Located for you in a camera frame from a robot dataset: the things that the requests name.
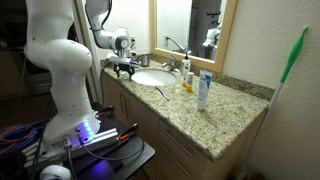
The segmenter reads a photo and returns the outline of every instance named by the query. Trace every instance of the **mirror frame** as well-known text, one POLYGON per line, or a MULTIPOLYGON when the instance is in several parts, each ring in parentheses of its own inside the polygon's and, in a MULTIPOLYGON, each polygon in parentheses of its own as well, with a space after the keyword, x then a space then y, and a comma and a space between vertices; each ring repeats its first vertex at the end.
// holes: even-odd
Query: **mirror frame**
MULTIPOLYGON (((151 0, 150 2, 150 34, 151 34, 151 53, 160 56, 168 57, 173 55, 177 60, 182 61, 184 54, 157 48, 157 0, 151 0)), ((222 72, 223 63, 225 60, 229 38, 232 30, 232 24, 236 11, 238 0, 227 0, 224 17, 222 21, 222 28, 220 33, 220 40, 218 44, 218 50, 216 53, 215 61, 199 58, 196 56, 189 56, 192 65, 200 68, 212 70, 215 72, 222 72)))

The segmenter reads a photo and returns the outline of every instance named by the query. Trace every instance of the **granite countertop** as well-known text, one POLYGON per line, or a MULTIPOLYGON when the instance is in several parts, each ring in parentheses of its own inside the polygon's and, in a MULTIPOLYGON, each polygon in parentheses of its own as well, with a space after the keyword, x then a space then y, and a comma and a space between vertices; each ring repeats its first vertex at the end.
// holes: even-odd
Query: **granite countertop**
MULTIPOLYGON (((143 69, 166 70, 152 60, 149 67, 136 68, 136 72, 143 69)), ((193 92, 187 92, 181 85, 180 73, 171 72, 177 77, 176 83, 160 87, 170 97, 167 101, 155 87, 129 81, 128 74, 117 78, 113 68, 106 68, 105 72, 213 162, 217 162, 246 128, 263 115, 268 105, 266 100, 211 82, 206 108, 199 111, 196 108, 198 76, 193 78, 193 92)))

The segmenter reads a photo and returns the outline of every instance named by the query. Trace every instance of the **mirror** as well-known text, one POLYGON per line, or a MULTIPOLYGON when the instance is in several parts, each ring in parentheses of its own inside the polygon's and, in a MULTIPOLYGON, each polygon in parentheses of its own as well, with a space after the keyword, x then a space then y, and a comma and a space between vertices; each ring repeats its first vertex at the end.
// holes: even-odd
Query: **mirror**
POLYGON ((210 3, 211 5, 214 4, 212 6, 201 1, 205 0, 181 0, 180 4, 175 4, 169 0, 153 0, 150 2, 150 12, 153 12, 153 17, 151 18, 152 53, 165 57, 169 57, 171 54, 177 60, 182 60, 184 54, 181 52, 191 50, 189 58, 193 65, 221 72, 237 0, 222 0, 222 3, 221 0, 211 0, 210 2, 214 2, 210 3), (202 44, 206 39, 208 30, 212 29, 210 28, 211 16, 207 16, 206 13, 219 11, 220 4, 224 3, 224 12, 220 15, 220 17, 223 17, 223 20, 221 21, 220 38, 217 41, 218 50, 209 56, 208 54, 205 56, 206 51, 202 44), (195 19, 196 15, 194 14, 201 14, 201 18, 204 21, 197 22, 195 19), (202 35, 195 32, 195 28, 193 28, 195 24, 199 29, 202 29, 202 35))

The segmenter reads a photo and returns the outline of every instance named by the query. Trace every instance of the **floor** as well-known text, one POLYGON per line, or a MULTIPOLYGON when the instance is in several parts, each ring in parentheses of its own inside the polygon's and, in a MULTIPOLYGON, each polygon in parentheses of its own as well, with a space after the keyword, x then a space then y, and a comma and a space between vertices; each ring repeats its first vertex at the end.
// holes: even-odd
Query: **floor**
MULTIPOLYGON (((0 101, 0 129, 16 124, 30 124, 57 113, 51 94, 24 96, 0 101)), ((130 180, 149 180, 141 169, 130 180)))

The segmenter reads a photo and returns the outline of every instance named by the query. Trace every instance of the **soap bottle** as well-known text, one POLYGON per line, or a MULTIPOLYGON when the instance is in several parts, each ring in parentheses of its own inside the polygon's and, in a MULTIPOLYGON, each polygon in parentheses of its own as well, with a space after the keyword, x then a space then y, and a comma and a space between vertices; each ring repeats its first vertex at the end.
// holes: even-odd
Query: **soap bottle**
POLYGON ((182 86, 186 87, 187 84, 187 74, 190 72, 191 69, 191 62, 188 58, 188 53, 186 53, 186 56, 182 60, 182 86))

